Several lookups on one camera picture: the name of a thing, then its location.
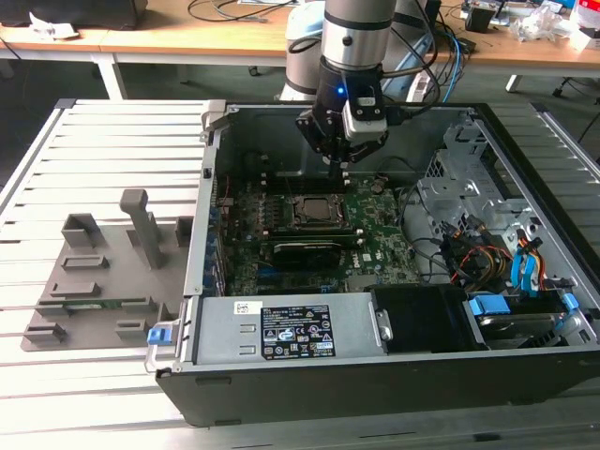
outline motherboard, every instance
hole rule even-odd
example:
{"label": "motherboard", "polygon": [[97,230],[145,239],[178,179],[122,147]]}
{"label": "motherboard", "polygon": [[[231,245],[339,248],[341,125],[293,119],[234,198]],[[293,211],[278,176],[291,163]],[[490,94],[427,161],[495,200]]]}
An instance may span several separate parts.
{"label": "motherboard", "polygon": [[220,202],[226,295],[355,293],[418,282],[395,193],[382,180],[230,182]]}

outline red wire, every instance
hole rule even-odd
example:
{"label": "red wire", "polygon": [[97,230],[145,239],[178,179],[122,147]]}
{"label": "red wire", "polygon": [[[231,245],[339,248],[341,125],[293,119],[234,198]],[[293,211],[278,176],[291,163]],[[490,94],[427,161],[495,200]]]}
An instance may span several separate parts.
{"label": "red wire", "polygon": [[[466,261],[468,261],[471,256],[473,255],[473,253],[477,250],[481,250],[481,249],[492,249],[495,251],[500,251],[506,258],[508,258],[509,260],[513,260],[513,257],[510,255],[510,253],[508,253],[505,249],[503,248],[498,248],[498,247],[494,247],[494,246],[484,246],[484,247],[474,247],[471,250],[469,250],[469,253],[467,253],[465,255],[465,257],[462,259],[462,261],[460,262],[460,265],[458,267],[460,267],[462,269],[462,266],[464,265],[464,263]],[[451,278],[450,278],[450,282],[454,283],[458,278],[458,272],[456,272]]]}

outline white paper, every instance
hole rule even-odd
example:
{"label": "white paper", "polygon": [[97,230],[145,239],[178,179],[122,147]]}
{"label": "white paper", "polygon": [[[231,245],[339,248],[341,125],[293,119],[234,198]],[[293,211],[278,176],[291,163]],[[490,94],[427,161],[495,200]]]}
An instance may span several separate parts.
{"label": "white paper", "polygon": [[29,29],[33,30],[34,33],[45,39],[68,39],[75,38],[79,35],[79,33],[73,29],[70,23],[44,22],[34,16],[31,12],[29,13],[29,19],[31,20]]}
{"label": "white paper", "polygon": [[260,314],[263,302],[234,302],[233,314]]}

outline wooden desk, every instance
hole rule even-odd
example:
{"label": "wooden desk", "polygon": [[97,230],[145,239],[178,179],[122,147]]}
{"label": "wooden desk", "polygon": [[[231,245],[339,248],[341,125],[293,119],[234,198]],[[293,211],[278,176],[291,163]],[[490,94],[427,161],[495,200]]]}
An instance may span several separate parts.
{"label": "wooden desk", "polygon": [[[230,56],[275,56],[285,58],[285,29],[289,7],[270,12],[267,23],[203,22],[188,14],[189,0],[149,0],[141,26],[134,31],[109,31],[102,39],[103,52],[178,53]],[[232,4],[224,10],[232,15],[249,14],[265,7]],[[193,13],[222,19],[210,3]]]}
{"label": "wooden desk", "polygon": [[[506,27],[492,27],[486,34],[464,30],[464,21],[448,14],[448,7],[460,0],[444,0],[442,14],[460,38],[477,43],[467,70],[506,75],[550,75],[573,77],[600,76],[600,52],[576,52],[566,39],[557,42],[538,40],[518,42]],[[269,13],[269,22],[203,22],[188,14],[189,0],[149,0],[139,29],[134,31],[82,30],[82,39],[46,42],[31,36],[25,28],[2,28],[0,37],[23,59],[92,61],[98,64],[109,97],[127,98],[118,63],[162,63],[184,65],[285,66],[285,28],[290,8]],[[261,7],[232,4],[233,15]],[[201,4],[194,13],[219,19],[212,6]],[[0,45],[0,58],[14,56]],[[448,58],[441,51],[439,60]],[[398,61],[397,52],[389,52],[388,64]],[[517,75],[507,86],[514,89]]]}
{"label": "wooden desk", "polygon": [[460,0],[443,2],[442,15],[458,38],[476,42],[475,53],[469,59],[469,66],[524,66],[525,68],[594,68],[600,69],[600,52],[586,50],[577,52],[569,47],[568,39],[557,37],[556,42],[536,40],[519,42],[506,26],[491,25],[487,33],[473,33],[465,30],[465,22],[458,19],[457,9],[448,7],[459,5]]}

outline electronics on desk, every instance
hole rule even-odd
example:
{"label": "electronics on desk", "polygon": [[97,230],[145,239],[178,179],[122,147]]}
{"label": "electronics on desk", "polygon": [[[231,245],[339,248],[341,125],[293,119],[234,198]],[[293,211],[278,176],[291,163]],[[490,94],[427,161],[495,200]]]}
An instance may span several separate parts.
{"label": "electronics on desk", "polygon": [[489,21],[493,25],[508,26],[511,17],[527,17],[537,6],[524,2],[465,1],[460,5],[460,19],[467,20],[472,8],[487,8],[496,11]]}
{"label": "electronics on desk", "polygon": [[486,33],[489,21],[496,15],[496,9],[490,7],[471,7],[465,19],[465,29],[475,33]]}
{"label": "electronics on desk", "polygon": [[31,12],[49,23],[132,30],[147,5],[147,0],[0,0],[0,23],[28,25]]}

